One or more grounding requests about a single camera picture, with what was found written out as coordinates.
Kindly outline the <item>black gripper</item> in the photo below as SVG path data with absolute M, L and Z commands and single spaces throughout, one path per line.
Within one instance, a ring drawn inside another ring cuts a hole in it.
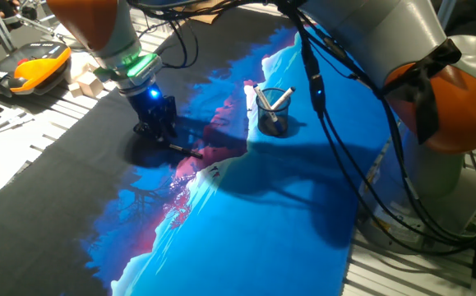
M 137 95 L 129 96 L 128 101 L 141 121 L 133 128 L 137 135 L 145 138 L 157 138 L 158 134 L 150 125 L 159 124 L 164 138 L 169 140 L 178 137 L 175 130 L 177 117 L 175 97 L 165 95 L 156 83 L 147 86 Z

